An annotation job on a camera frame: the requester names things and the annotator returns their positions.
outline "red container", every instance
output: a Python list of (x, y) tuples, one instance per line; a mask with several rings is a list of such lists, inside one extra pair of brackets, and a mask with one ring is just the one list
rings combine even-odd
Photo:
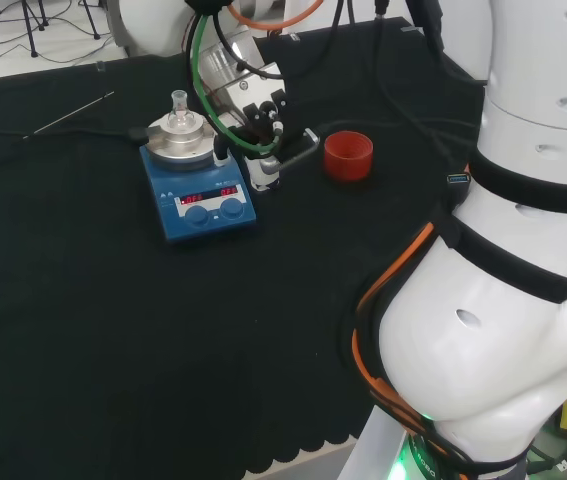
[(372, 140), (362, 133), (342, 131), (325, 140), (323, 167), (340, 182), (356, 182), (368, 176), (372, 168)]

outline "gray wire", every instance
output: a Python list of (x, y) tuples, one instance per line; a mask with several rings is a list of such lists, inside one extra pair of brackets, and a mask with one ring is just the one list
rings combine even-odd
[[(61, 20), (62, 22), (65, 23), (69, 23), (70, 25), (72, 25), (74, 28), (76, 28), (77, 30), (85, 33), (86, 35), (89, 35), (90, 37), (94, 36), (94, 32), (88, 32), (87, 30), (83, 30), (81, 27), (79, 27), (77, 24), (70, 22), (69, 20), (66, 20), (65, 18), (48, 18), (48, 20)], [(109, 35), (111, 32), (105, 32), (105, 33), (99, 33), (99, 35)]]
[[(72, 63), (72, 62), (77, 62), (77, 61), (83, 60), (83, 59), (85, 59), (85, 58), (87, 58), (87, 57), (90, 57), (90, 56), (94, 55), (95, 53), (97, 53), (97, 52), (103, 50), (111, 40), (113, 40), (113, 37), (108, 37), (108, 38), (105, 40), (105, 42), (103, 42), (103, 45), (101, 45), (101, 46), (100, 46), (99, 48), (97, 48), (96, 50), (92, 50), (90, 53), (87, 53), (87, 54), (85, 54), (85, 55), (83, 55), (83, 56), (81, 56), (81, 57), (72, 58), (72, 59), (70, 59), (70, 60), (55, 60), (55, 59), (53, 59), (53, 58), (46, 57), (45, 55), (42, 55), (41, 53), (39, 53), (38, 55), (39, 55), (39, 57), (41, 57), (43, 60), (47, 60), (48, 62), (52, 62), (52, 63)], [(14, 47), (10, 48), (8, 51), (3, 52), (2, 54), (0, 54), (0, 58), (3, 57), (3, 56), (5, 56), (5, 55), (7, 55), (8, 53), (10, 53), (10, 52), (16, 50), (16, 49), (19, 48), (19, 47), (24, 48), (24, 49), (27, 50), (28, 52), (31, 52), (31, 51), (32, 51), (30, 48), (28, 48), (28, 47), (26, 47), (25, 45), (19, 43), (18, 45), (15, 45)]]
[[(65, 10), (63, 10), (62, 12), (57, 13), (56, 15), (54, 15), (54, 16), (52, 16), (52, 17), (48, 17), (48, 20), (56, 19), (56, 18), (58, 18), (59, 16), (63, 15), (64, 13), (67, 13), (67, 12), (70, 10), (70, 8), (72, 8), (72, 3), (73, 3), (73, 1), (74, 1), (74, 0), (70, 0), (70, 3), (68, 4), (68, 6), (67, 6), (67, 8), (66, 8)], [(16, 18), (16, 19), (14, 19), (14, 20), (0, 20), (0, 23), (24, 22), (24, 21), (25, 21), (25, 18)], [(24, 33), (23, 35), (19, 35), (18, 37), (14, 37), (14, 38), (11, 38), (11, 39), (9, 39), (9, 40), (3, 40), (3, 41), (0, 42), (0, 45), (5, 45), (6, 43), (10, 43), (10, 42), (13, 42), (13, 41), (15, 41), (15, 40), (20, 40), (21, 38), (26, 37), (26, 36), (27, 36), (27, 32)]]

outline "black fabric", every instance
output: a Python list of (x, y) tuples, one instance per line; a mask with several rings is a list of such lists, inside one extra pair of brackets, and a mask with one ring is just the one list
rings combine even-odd
[(567, 185), (527, 177), (507, 170), (478, 151), (470, 157), (472, 177), (490, 192), (514, 203), (567, 213)]
[(561, 304), (567, 300), (567, 277), (527, 262), (482, 237), (454, 215), (438, 206), (432, 223), (448, 248), (484, 272), (548, 302)]
[[(423, 37), (388, 23), (381, 73), (397, 99), (478, 123), (482, 89), (444, 79)], [(296, 71), (325, 38), (262, 52)], [(343, 28), (322, 67), (287, 84), (286, 129), (396, 121), (347, 67), (359, 45), (371, 29)], [(114, 91), (59, 128), (125, 132), (185, 85), (182, 56), (0, 79), (0, 129), (33, 131)], [(173, 247), (136, 148), (0, 138), (0, 479), (235, 480), (358, 435), (371, 402), (338, 360), (338, 319), (427, 220), (444, 173), (409, 128), (358, 130), (374, 142), (365, 182), (331, 182), (319, 150), (252, 194), (253, 229)]]

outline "digital display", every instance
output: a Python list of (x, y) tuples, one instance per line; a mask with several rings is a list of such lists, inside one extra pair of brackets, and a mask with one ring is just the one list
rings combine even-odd
[(236, 188), (236, 185), (232, 185), (231, 187), (219, 188), (208, 192), (191, 193), (190, 195), (179, 197), (179, 200), (181, 201), (181, 205), (189, 205), (190, 203), (200, 202), (209, 198), (227, 197), (235, 193), (239, 193), (239, 190)]

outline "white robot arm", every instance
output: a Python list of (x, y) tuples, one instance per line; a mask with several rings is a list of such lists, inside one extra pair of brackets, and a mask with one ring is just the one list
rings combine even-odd
[[(506, 178), (540, 181), (559, 196), (567, 189), (567, 1), (490, 3), (479, 155)], [(455, 217), (567, 277), (567, 213), (557, 213), (567, 211), (567, 195), (558, 209), (535, 208), (508, 199), (507, 182), (482, 183)], [(567, 300), (525, 293), (437, 239), (383, 316), (380, 354), (399, 394), (444, 438), (476, 462), (506, 461), (567, 399)]]

